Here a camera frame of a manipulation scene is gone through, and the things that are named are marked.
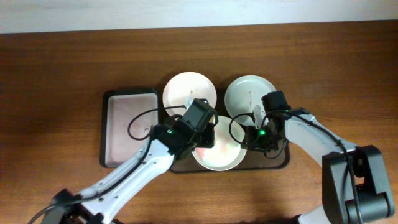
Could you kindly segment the cream white plate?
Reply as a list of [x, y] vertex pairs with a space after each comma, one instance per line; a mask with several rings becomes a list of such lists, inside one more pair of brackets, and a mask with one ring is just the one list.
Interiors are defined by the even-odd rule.
[[231, 118], [218, 117], [215, 126], [215, 144], [212, 148], [197, 147], [193, 152], [195, 160], [204, 168], [226, 171], [236, 167], [245, 157], [247, 150], [241, 147], [229, 133]]

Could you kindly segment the pink plate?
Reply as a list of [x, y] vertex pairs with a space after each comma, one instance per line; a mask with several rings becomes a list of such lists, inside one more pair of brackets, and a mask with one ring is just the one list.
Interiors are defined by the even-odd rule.
[[164, 107], [187, 105], [195, 98], [206, 99], [210, 106], [216, 106], [217, 93], [214, 84], [197, 72], [183, 72], [174, 76], [168, 81], [162, 94]]

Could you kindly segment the pale green plate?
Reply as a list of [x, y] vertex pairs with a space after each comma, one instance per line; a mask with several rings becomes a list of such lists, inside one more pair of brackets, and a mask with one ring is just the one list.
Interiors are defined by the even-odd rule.
[[234, 118], [239, 114], [254, 113], [250, 116], [240, 116], [235, 121], [243, 126], [260, 128], [266, 112], [261, 98], [276, 91], [274, 85], [265, 78], [246, 75], [235, 79], [227, 88], [224, 103], [228, 114]]

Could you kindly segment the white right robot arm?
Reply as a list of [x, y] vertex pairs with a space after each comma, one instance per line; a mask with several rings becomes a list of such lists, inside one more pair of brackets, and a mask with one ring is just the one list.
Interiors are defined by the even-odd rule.
[[269, 110], [258, 128], [247, 127], [241, 142], [262, 153], [293, 143], [322, 168], [322, 204], [294, 223], [370, 223], [395, 213], [381, 151], [342, 139], [303, 108]]

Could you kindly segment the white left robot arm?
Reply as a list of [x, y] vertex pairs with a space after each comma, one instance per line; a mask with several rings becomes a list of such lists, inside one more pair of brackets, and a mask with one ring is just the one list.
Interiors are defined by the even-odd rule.
[[42, 223], [117, 223], [115, 216], [151, 180], [196, 147], [215, 144], [218, 119], [194, 123], [181, 116], [154, 126], [140, 152], [92, 186], [72, 195], [64, 189], [40, 211]]

